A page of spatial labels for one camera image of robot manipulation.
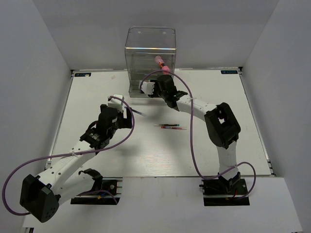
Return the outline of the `red gel pen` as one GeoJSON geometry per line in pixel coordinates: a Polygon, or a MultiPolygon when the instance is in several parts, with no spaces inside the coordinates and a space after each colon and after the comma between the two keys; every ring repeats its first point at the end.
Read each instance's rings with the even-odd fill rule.
{"type": "Polygon", "coordinates": [[[179,127],[179,126],[161,126],[161,128],[168,130],[187,130],[186,127],[179,127]]]}

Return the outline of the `pink marker tube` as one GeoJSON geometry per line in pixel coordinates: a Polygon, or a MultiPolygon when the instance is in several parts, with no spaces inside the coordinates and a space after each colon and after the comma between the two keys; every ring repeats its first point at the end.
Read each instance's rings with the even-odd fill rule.
{"type": "Polygon", "coordinates": [[[164,60],[162,59],[161,56],[156,56],[155,57],[155,62],[158,64],[160,69],[162,70],[163,74],[170,74],[170,68],[165,64],[164,60]]]}

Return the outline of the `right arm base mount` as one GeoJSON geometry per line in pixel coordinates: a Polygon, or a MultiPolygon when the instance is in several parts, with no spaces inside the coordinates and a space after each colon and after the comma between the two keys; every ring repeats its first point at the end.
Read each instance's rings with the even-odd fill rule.
{"type": "Polygon", "coordinates": [[[217,179],[202,180],[199,187],[203,191],[204,206],[249,206],[245,179],[240,179],[230,189],[217,179]]]}

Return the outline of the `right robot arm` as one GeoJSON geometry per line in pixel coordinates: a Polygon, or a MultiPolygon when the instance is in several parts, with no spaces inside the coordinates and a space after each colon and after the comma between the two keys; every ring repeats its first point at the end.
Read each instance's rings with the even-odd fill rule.
{"type": "Polygon", "coordinates": [[[241,127],[230,106],[223,102],[215,105],[195,99],[188,87],[187,92],[177,90],[171,75],[164,74],[155,80],[141,81],[141,93],[151,98],[162,98],[168,107],[176,111],[190,114],[190,152],[197,174],[204,177],[197,166],[193,147],[193,118],[205,122],[211,142],[216,146],[219,159],[219,171],[215,179],[219,180],[219,187],[224,193],[232,193],[241,179],[236,159],[236,145],[241,127]]]}

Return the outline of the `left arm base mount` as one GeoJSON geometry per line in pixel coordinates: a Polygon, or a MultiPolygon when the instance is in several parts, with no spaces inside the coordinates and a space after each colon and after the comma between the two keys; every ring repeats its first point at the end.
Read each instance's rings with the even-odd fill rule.
{"type": "Polygon", "coordinates": [[[101,188],[87,191],[70,200],[71,205],[117,205],[121,199],[123,178],[103,178],[101,188]]]}

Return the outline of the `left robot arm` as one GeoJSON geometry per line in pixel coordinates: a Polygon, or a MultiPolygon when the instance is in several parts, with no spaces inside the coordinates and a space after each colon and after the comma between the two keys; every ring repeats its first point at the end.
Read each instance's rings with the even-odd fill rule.
{"type": "Polygon", "coordinates": [[[102,104],[98,120],[92,122],[69,156],[61,157],[37,176],[24,178],[20,205],[41,223],[50,220],[64,202],[80,194],[103,192],[103,176],[83,165],[104,149],[118,129],[133,126],[129,107],[102,104]]]}

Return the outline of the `clear acrylic drawer organizer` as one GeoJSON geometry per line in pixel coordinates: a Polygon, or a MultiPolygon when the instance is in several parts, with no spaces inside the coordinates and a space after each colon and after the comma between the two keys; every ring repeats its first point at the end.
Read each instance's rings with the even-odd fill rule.
{"type": "Polygon", "coordinates": [[[160,26],[133,26],[129,28],[125,43],[125,60],[129,77],[129,96],[144,97],[139,92],[139,82],[160,67],[155,62],[161,56],[174,72],[176,61],[175,29],[160,26]]]}

